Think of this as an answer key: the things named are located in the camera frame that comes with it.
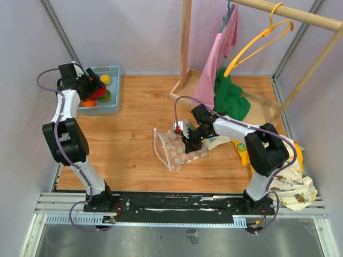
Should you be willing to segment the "red fake fruit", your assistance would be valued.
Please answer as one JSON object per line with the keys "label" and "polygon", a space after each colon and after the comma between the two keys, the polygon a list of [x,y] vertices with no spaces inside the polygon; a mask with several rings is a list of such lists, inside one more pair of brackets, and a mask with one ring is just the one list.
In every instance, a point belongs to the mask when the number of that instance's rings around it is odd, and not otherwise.
{"label": "red fake fruit", "polygon": [[98,89],[94,94],[91,96],[91,100],[98,99],[102,97],[107,91],[107,87],[102,87]]}

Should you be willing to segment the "orange round fake fruit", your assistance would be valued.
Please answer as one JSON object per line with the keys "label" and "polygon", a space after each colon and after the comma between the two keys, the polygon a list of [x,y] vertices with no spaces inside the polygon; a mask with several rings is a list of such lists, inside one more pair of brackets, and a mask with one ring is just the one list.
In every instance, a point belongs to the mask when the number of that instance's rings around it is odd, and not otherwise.
{"label": "orange round fake fruit", "polygon": [[94,100],[87,100],[81,102],[81,107],[96,107],[97,103]]}

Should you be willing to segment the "yellow fake fruit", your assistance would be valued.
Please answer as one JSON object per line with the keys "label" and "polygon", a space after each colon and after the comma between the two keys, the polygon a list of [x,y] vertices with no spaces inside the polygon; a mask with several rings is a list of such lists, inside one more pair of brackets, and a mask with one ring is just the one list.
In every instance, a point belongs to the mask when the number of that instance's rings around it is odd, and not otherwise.
{"label": "yellow fake fruit", "polygon": [[103,74],[100,76],[100,81],[104,83],[106,86],[110,85],[112,83],[111,76],[107,74]]}

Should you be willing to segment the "round green fake fruit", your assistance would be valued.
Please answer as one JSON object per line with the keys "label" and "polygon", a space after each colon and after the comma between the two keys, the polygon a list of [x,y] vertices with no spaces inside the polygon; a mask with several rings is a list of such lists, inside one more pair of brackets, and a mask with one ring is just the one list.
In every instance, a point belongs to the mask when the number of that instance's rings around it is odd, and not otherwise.
{"label": "round green fake fruit", "polygon": [[106,92],[98,98],[100,102],[109,102],[111,99],[111,92],[107,89]]}

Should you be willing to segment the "clear zip top bag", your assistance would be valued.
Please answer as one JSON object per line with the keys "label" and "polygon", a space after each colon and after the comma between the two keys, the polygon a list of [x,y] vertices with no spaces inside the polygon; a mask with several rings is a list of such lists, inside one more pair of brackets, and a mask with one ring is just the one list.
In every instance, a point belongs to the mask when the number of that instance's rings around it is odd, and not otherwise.
{"label": "clear zip top bag", "polygon": [[156,156],[170,170],[177,171],[182,165],[191,163],[207,155],[207,148],[202,146],[200,150],[185,153],[185,144],[182,135],[173,130],[168,132],[153,129],[153,146]]}

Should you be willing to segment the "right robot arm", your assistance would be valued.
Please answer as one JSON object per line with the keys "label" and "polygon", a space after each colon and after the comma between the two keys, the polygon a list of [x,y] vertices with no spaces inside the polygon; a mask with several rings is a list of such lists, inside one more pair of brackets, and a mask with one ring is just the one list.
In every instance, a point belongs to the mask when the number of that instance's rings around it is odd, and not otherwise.
{"label": "right robot arm", "polygon": [[182,135],[185,152],[195,152],[203,147],[203,140],[211,137],[229,137],[238,152],[243,152],[253,170],[249,186],[243,192],[243,209],[255,214],[262,209],[272,176],[289,159],[289,152],[275,127],[240,122],[229,116],[210,112],[203,104],[191,110],[198,127],[190,128],[185,122],[175,123],[175,132]]}

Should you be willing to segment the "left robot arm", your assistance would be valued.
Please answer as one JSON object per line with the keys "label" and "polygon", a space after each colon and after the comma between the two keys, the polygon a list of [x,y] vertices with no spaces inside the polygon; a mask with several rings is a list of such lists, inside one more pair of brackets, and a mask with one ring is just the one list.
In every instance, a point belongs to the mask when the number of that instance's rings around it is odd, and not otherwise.
{"label": "left robot arm", "polygon": [[42,132],[53,159],[69,167],[86,189],[84,211],[109,212],[115,205],[110,187],[99,176],[89,158],[89,145],[76,116],[82,101],[89,100],[105,87],[100,78],[77,63],[58,67],[61,77],[53,91],[57,96],[56,112]]}

